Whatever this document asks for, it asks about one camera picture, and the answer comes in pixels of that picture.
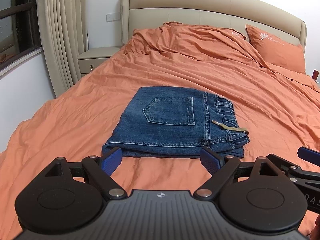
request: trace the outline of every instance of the hand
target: hand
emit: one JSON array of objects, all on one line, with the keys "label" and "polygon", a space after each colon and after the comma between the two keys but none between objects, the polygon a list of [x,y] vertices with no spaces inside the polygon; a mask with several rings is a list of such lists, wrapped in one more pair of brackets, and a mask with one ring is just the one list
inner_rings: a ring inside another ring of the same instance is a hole
[{"label": "hand", "polygon": [[316,226],[310,234],[310,240],[320,240],[320,215],[316,219]]}]

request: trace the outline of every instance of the red object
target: red object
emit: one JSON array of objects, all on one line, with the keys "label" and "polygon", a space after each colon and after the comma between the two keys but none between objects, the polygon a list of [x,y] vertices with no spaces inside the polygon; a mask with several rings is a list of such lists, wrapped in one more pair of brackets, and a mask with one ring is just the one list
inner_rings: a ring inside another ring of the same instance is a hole
[{"label": "red object", "polygon": [[317,71],[317,70],[313,70],[312,79],[317,80],[318,75],[319,75],[319,71]]}]

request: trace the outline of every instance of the drawstring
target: drawstring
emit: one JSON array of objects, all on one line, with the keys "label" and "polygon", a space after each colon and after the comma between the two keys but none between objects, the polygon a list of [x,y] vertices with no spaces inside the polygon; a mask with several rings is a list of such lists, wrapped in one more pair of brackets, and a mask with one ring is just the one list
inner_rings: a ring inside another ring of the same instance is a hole
[{"label": "drawstring", "polygon": [[235,131],[235,132],[245,132],[247,135],[249,134],[249,131],[246,128],[236,128],[236,127],[226,126],[225,124],[217,122],[215,120],[212,120],[211,122],[222,127],[224,130]]}]

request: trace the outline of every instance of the back pocket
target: back pocket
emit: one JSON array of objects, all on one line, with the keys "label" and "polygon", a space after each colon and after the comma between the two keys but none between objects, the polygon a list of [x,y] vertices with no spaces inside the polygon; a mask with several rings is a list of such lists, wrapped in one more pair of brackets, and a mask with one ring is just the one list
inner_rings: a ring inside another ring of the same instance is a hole
[{"label": "back pocket", "polygon": [[167,125],[195,125],[193,98],[155,98],[143,109],[148,122]]}]

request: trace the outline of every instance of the orange bedsheet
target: orange bedsheet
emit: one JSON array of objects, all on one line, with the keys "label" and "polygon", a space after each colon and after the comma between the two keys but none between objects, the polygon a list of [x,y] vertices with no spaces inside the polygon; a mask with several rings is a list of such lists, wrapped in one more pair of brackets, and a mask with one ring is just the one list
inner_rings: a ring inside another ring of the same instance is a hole
[{"label": "orange bedsheet", "polygon": [[[320,151],[320,91],[310,77],[267,64],[247,41],[226,30],[169,23],[135,31],[111,59],[17,127],[0,154],[0,239],[21,231],[15,198],[48,163],[57,156],[76,162],[101,155],[137,89],[162,85],[230,99],[240,127],[250,131],[243,161],[274,153],[320,171],[297,156],[301,146]],[[133,188],[193,192],[209,177],[199,159],[131,157],[112,175],[129,193]],[[308,212],[300,231],[309,233],[315,218]]]}]

